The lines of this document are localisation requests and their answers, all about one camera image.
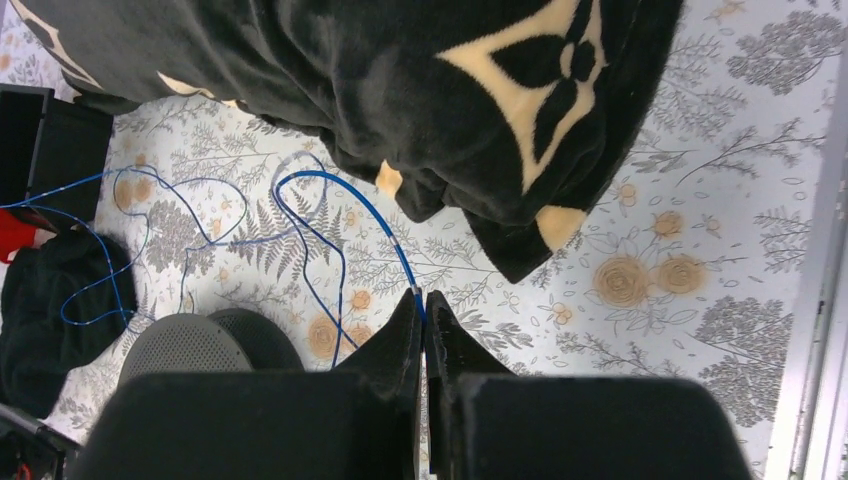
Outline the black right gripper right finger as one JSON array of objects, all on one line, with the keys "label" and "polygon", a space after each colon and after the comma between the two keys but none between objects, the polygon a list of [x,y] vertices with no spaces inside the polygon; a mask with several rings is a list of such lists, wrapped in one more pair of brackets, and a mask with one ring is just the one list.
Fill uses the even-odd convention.
[{"label": "black right gripper right finger", "polygon": [[747,479],[717,400],[680,378],[520,376],[426,299],[430,471],[439,479]]}]

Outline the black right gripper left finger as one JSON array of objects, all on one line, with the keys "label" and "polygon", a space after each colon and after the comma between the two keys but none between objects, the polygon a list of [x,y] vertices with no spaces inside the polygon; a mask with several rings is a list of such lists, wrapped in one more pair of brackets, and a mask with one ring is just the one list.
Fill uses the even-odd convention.
[{"label": "black right gripper left finger", "polygon": [[72,479],[413,479],[422,307],[324,372],[147,374],[120,386]]}]

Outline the grey perforated spool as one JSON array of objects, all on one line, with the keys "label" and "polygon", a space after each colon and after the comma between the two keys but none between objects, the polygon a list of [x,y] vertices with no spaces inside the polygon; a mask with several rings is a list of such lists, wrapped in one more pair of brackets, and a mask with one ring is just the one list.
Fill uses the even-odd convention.
[{"label": "grey perforated spool", "polygon": [[285,332],[260,313],[229,308],[162,317],[134,341],[118,384],[151,374],[305,370]]}]

